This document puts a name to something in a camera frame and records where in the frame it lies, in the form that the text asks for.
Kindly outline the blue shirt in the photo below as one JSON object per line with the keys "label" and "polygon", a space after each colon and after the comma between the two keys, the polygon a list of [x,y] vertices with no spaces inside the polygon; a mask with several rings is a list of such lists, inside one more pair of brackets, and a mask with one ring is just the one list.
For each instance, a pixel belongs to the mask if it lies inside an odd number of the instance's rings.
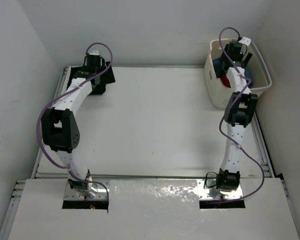
{"label": "blue shirt", "polygon": [[[214,67],[214,71],[215,71],[215,75],[217,78],[220,79],[220,75],[222,72],[225,73],[225,71],[222,70],[222,64],[221,64],[221,60],[219,58],[216,58],[216,59],[213,59],[212,60],[212,63],[213,63],[213,67]],[[251,83],[249,84],[249,88],[251,89],[253,87],[253,84],[254,84],[254,81],[253,81],[253,77],[252,77],[252,72],[251,72],[251,69],[249,66],[247,66],[245,68],[245,72],[244,72],[244,75],[246,78],[249,78],[251,79]]]}

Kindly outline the black t shirt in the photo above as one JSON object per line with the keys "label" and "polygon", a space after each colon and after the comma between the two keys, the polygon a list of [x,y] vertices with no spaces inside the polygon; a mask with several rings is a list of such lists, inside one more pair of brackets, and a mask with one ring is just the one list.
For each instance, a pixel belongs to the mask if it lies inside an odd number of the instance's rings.
{"label": "black t shirt", "polygon": [[[94,76],[94,74],[92,72],[92,69],[88,66],[72,67],[70,70],[70,77],[67,82],[66,89],[68,89],[73,83],[73,79],[77,77],[88,79],[92,76]],[[116,82],[112,67],[110,67],[105,73],[102,74],[102,79],[104,80],[106,85]]]}

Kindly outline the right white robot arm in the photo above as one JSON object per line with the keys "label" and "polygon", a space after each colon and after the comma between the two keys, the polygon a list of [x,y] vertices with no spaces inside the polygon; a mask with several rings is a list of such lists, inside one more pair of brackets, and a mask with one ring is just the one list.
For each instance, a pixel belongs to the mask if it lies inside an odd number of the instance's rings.
{"label": "right white robot arm", "polygon": [[222,164],[216,177],[216,188],[224,192],[237,190],[240,184],[240,154],[244,132],[251,123],[258,96],[251,92],[252,80],[245,76],[252,53],[248,49],[251,40],[239,37],[231,40],[222,50],[220,79],[232,91],[222,121],[226,123],[226,147]]}

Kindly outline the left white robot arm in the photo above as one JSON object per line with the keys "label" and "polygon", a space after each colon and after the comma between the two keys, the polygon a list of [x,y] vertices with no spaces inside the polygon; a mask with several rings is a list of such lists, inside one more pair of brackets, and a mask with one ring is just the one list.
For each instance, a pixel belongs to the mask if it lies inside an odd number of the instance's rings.
{"label": "left white robot arm", "polygon": [[80,142],[75,116],[87,96],[102,95],[106,91],[107,79],[104,77],[84,81],[101,73],[107,65],[97,50],[87,53],[83,65],[70,71],[67,95],[45,110],[41,118],[43,143],[57,154],[68,170],[70,187],[81,193],[89,192],[93,184],[88,182],[92,180],[90,171],[75,150]]}

